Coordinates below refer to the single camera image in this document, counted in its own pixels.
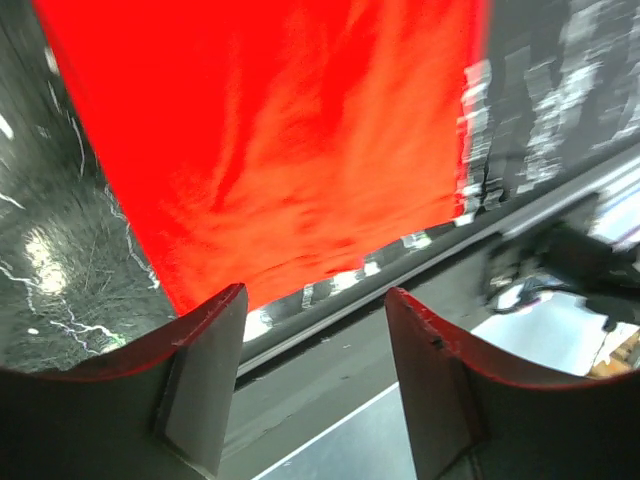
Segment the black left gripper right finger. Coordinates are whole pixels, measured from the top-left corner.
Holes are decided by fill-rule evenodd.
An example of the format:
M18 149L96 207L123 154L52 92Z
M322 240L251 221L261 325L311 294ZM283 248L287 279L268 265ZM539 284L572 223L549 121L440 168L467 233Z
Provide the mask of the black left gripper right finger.
M639 374L591 379L510 354L408 292L385 299L421 479L635 479Z

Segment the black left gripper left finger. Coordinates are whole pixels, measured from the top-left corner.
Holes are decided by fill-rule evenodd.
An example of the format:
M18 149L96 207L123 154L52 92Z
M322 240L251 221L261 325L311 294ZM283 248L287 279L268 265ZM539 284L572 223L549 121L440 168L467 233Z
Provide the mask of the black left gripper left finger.
M215 478L247 312L233 284L72 369L3 369L2 477Z

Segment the red t-shirt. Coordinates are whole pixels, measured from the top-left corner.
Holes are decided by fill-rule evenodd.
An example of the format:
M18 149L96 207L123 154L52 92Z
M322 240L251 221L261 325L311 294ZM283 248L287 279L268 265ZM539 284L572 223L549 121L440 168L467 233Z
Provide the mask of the red t-shirt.
M176 311L260 307L463 211L486 1L38 1Z

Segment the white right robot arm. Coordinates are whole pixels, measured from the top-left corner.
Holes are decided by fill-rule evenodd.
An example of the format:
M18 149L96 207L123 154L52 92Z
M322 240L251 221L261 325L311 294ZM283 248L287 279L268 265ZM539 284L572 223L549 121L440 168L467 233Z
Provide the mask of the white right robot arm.
M598 203L591 193L493 247L481 283L486 308L513 314L545 293L565 293L604 316L606 332L638 325L639 245L616 248L589 234Z

